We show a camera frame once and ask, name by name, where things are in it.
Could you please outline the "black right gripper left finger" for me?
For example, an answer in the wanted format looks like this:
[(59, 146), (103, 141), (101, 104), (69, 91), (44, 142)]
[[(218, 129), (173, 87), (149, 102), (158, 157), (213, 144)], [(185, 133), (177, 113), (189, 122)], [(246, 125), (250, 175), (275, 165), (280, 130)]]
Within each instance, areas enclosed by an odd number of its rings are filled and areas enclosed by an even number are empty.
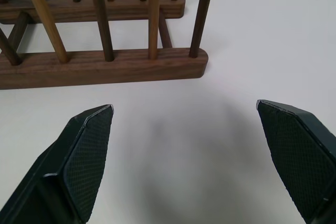
[(1, 209), (1, 223), (87, 223), (106, 164), (110, 104), (72, 117)]

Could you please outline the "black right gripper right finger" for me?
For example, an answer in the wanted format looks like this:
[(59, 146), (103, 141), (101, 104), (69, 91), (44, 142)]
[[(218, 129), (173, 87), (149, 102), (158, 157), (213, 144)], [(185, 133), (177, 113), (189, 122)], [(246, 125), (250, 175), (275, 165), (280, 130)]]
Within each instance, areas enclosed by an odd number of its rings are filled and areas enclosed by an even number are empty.
[(335, 223), (335, 135), (311, 112), (256, 104), (272, 162), (305, 223)]

